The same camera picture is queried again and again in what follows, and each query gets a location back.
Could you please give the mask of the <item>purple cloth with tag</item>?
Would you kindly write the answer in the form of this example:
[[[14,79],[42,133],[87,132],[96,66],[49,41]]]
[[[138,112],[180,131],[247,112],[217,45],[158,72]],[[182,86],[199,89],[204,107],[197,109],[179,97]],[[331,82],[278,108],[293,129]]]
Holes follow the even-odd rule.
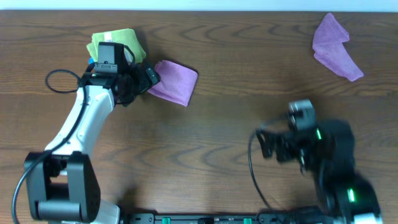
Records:
[[[197,72],[168,60],[158,62],[155,71],[160,75],[160,82],[148,92],[187,107],[197,82]]]

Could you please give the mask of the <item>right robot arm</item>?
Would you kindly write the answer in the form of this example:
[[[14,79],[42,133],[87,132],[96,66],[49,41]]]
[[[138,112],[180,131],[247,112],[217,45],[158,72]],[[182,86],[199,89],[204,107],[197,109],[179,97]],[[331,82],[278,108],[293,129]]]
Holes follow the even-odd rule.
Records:
[[[308,129],[274,133],[255,130],[264,158],[280,163],[296,160],[314,181],[319,204],[301,208],[284,223],[382,223],[376,193],[355,170],[354,135],[348,122],[327,119]]]

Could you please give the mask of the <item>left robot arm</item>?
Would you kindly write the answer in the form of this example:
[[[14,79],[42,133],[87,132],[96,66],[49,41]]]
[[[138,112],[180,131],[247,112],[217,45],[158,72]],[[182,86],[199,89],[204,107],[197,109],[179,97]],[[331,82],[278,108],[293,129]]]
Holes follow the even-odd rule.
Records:
[[[148,61],[122,68],[92,63],[77,76],[76,100],[43,152],[24,161],[30,215],[49,223],[119,223],[121,210],[101,199],[91,155],[108,115],[160,82]]]

